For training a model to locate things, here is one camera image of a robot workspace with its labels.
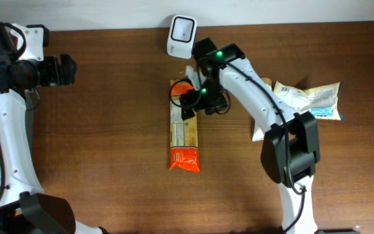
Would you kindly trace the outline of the orange spaghetti packet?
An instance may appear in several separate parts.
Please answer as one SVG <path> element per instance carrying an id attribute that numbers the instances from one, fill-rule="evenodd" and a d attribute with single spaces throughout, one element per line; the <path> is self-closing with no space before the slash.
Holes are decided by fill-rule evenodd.
<path id="1" fill-rule="evenodd" d="M 187 120 L 182 119 L 180 97 L 194 87 L 186 81 L 177 83 L 170 91 L 171 101 L 169 110 L 169 169 L 180 168 L 199 173 L 199 145 L 197 136 L 197 116 Z"/>

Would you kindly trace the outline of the white tube with gold cap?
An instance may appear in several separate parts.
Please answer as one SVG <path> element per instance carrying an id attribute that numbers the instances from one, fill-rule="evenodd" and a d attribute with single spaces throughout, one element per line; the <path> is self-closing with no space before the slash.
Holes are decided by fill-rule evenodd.
<path id="1" fill-rule="evenodd" d="M 272 80 L 270 78 L 267 78 L 267 77 L 263 77 L 262 80 L 266 84 L 266 86 L 270 90 L 272 90 Z M 264 132 L 261 130 L 261 128 L 259 126 L 257 126 L 257 124 L 255 122 L 252 141 L 257 142 L 257 141 L 261 141 L 263 139 L 264 139 Z"/>

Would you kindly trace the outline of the white crinkled snack bag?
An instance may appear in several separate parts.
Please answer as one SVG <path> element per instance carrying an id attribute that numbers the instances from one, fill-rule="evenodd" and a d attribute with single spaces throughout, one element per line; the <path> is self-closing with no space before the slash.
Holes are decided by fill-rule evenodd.
<path id="1" fill-rule="evenodd" d="M 276 81 L 273 92 L 300 114 L 310 112 L 319 120 L 342 121 L 344 117 L 338 111 L 342 85 L 338 82 L 301 90 Z"/>

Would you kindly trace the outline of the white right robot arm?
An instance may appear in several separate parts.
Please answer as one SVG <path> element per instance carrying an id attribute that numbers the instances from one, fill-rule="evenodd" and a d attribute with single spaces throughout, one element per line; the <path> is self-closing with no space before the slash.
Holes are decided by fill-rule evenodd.
<path id="1" fill-rule="evenodd" d="M 261 163 L 278 185 L 283 233 L 317 233 L 312 205 L 312 184 L 320 160 L 318 123 L 309 112 L 298 113 L 277 97 L 234 43 L 218 48 L 211 39 L 192 48 L 197 77 L 188 76 L 194 90 L 181 96 L 183 120 L 197 111 L 221 113 L 232 94 L 263 133 Z"/>

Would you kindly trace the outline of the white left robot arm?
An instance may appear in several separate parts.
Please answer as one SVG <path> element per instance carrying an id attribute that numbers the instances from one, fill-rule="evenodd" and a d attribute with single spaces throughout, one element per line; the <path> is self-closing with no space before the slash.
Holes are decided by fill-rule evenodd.
<path id="1" fill-rule="evenodd" d="M 0 233 L 104 233 L 75 219 L 67 200 L 45 193 L 31 157 L 39 86 L 72 85 L 68 54 L 44 55 L 49 29 L 0 22 Z"/>

